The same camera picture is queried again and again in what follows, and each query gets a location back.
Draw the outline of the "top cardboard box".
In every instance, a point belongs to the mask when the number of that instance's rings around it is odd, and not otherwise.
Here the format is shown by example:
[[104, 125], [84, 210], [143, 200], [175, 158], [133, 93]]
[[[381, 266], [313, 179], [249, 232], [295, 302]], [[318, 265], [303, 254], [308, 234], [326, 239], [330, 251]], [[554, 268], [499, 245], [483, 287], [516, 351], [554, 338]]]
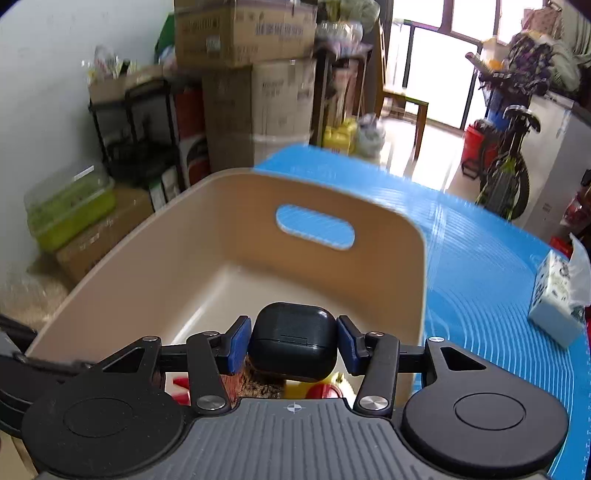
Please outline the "top cardboard box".
[[298, 1], [176, 1], [181, 69], [242, 68], [311, 55], [315, 5]]

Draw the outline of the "black earbuds case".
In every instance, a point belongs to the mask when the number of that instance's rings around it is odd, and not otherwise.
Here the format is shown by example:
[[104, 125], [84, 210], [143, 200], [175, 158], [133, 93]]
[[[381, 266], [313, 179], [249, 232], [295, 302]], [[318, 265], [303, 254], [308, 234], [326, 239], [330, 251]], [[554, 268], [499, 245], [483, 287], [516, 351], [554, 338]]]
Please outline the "black earbuds case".
[[338, 357], [338, 326], [322, 307], [276, 302], [259, 312], [249, 340], [256, 371], [295, 381], [318, 382]]

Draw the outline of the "blue silicone mat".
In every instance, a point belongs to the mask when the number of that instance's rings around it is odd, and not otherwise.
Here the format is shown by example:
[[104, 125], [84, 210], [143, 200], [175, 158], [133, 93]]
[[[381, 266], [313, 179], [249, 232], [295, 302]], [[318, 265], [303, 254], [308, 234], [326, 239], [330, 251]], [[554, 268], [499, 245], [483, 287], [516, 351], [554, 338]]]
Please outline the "blue silicone mat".
[[318, 148], [284, 149], [257, 169], [363, 196], [409, 217], [427, 252], [425, 336], [446, 337], [558, 398], [570, 428], [550, 475], [589, 478], [588, 339], [580, 335], [563, 349], [527, 318], [547, 244], [465, 200]]

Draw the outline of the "beige plastic storage bin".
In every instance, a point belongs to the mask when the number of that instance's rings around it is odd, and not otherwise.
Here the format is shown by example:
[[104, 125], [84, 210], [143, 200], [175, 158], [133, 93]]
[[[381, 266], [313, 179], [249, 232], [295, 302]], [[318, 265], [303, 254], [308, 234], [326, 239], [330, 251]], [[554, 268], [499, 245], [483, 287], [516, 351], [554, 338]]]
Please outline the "beige plastic storage bin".
[[355, 195], [252, 170], [207, 177], [119, 242], [29, 347], [96, 362], [143, 336], [179, 344], [274, 302], [320, 306], [361, 331], [423, 341], [425, 241]]

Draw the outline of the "yellow toy launcher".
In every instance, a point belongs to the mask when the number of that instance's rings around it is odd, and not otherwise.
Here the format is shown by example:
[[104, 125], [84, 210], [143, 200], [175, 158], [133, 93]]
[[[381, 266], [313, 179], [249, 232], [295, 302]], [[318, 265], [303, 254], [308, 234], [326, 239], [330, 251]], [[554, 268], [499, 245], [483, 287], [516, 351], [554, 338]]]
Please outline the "yellow toy launcher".
[[283, 399], [345, 399], [353, 404], [356, 393], [342, 372], [335, 372], [322, 381], [301, 382], [287, 380], [283, 388]]

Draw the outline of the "red figurine toy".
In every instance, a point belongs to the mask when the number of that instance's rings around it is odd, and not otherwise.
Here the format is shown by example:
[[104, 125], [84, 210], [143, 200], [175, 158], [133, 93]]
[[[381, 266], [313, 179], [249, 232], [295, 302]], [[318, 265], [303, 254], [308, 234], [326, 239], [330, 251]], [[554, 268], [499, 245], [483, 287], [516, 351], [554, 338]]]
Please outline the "red figurine toy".
[[165, 392], [181, 406], [190, 406], [189, 390], [187, 375], [173, 375], [166, 379]]

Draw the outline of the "white freezer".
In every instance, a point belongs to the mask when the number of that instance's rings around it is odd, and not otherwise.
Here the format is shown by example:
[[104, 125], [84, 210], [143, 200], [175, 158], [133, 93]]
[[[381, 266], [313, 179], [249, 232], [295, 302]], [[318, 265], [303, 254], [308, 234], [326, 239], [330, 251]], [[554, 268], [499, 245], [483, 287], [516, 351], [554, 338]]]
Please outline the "white freezer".
[[555, 93], [534, 97], [530, 108], [541, 131], [523, 141], [530, 196], [514, 224], [548, 242], [561, 231], [563, 214], [590, 169], [590, 112]]

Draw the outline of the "green lidded container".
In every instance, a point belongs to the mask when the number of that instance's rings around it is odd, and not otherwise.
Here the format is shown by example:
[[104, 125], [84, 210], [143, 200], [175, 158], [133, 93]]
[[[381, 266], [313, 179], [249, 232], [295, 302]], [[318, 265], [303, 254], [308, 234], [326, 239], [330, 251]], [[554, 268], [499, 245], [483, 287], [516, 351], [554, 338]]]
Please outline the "green lidded container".
[[39, 248], [53, 253], [116, 206], [115, 182], [101, 163], [74, 164], [24, 195], [27, 226]]

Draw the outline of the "wooden chair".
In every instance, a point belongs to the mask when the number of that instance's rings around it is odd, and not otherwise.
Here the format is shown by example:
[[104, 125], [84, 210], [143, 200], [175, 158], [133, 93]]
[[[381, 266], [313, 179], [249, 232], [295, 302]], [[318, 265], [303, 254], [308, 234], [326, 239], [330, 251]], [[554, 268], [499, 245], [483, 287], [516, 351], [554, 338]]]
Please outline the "wooden chair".
[[414, 139], [414, 161], [419, 159], [421, 152], [425, 128], [427, 125], [428, 107], [429, 103], [413, 97], [409, 97], [402, 91], [396, 91], [387, 83], [387, 54], [386, 54], [386, 40], [384, 28], [380, 20], [376, 24], [376, 43], [378, 47], [378, 64], [377, 64], [377, 93], [375, 100], [374, 113], [380, 117], [386, 99], [389, 99], [396, 112], [400, 117], [404, 117], [406, 113], [406, 106], [413, 104], [418, 108], [415, 120], [415, 139]]

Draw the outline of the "large stacked cardboard box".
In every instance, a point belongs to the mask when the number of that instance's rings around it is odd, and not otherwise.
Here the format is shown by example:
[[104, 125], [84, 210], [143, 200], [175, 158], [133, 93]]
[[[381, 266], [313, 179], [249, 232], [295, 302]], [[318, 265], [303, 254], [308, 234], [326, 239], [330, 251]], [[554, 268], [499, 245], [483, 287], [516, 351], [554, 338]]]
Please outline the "large stacked cardboard box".
[[291, 145], [307, 145], [314, 59], [280, 60], [204, 74], [211, 170], [255, 167]]

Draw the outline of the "white tissue box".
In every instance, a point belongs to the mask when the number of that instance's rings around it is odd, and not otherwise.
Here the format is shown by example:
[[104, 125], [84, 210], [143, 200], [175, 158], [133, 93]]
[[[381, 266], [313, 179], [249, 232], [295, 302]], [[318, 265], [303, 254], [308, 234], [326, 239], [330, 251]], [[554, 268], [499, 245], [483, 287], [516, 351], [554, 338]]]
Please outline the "white tissue box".
[[569, 259], [551, 250], [539, 266], [528, 313], [530, 322], [563, 349], [586, 330], [590, 306], [590, 259], [583, 244], [572, 233], [569, 237]]

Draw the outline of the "floor cardboard box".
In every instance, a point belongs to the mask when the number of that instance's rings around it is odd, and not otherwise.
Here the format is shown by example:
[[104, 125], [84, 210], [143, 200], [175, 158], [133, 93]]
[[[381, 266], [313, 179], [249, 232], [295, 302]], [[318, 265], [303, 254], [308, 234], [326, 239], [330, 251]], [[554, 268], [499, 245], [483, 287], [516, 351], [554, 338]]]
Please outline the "floor cardboard box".
[[153, 214], [151, 199], [146, 191], [118, 186], [114, 193], [114, 210], [55, 254], [57, 263], [74, 283], [81, 281], [126, 235]]

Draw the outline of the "black metal rack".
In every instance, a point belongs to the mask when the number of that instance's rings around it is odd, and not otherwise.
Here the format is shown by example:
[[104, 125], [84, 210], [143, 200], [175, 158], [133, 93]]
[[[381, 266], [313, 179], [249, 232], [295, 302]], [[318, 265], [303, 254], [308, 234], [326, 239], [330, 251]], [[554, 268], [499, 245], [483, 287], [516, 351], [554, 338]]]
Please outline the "black metal rack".
[[199, 79], [149, 80], [88, 110], [115, 181], [169, 201], [211, 174]]

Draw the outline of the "glitter top black box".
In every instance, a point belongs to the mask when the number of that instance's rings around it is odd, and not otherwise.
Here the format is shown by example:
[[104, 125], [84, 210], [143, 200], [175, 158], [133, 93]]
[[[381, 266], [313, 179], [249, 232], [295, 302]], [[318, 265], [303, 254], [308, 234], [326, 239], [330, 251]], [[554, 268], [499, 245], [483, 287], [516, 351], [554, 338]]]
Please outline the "glitter top black box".
[[249, 356], [245, 357], [237, 373], [221, 375], [221, 382], [231, 406], [235, 406], [242, 398], [280, 399], [286, 388], [283, 378], [253, 368]]

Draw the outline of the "green bicycle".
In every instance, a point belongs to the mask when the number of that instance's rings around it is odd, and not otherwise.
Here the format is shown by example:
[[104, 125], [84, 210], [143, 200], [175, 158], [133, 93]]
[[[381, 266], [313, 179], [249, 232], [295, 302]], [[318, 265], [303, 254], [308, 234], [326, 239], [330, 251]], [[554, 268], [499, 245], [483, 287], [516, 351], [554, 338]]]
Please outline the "green bicycle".
[[529, 109], [529, 102], [543, 82], [517, 72], [494, 71], [473, 52], [467, 53], [466, 59], [479, 72], [481, 85], [490, 90], [486, 104], [491, 105], [496, 95], [508, 103], [496, 109], [508, 126], [501, 131], [491, 121], [482, 121], [484, 139], [466, 169], [480, 181], [476, 204], [511, 222], [523, 215], [529, 201], [530, 177], [522, 144], [529, 132], [541, 131], [541, 122]]

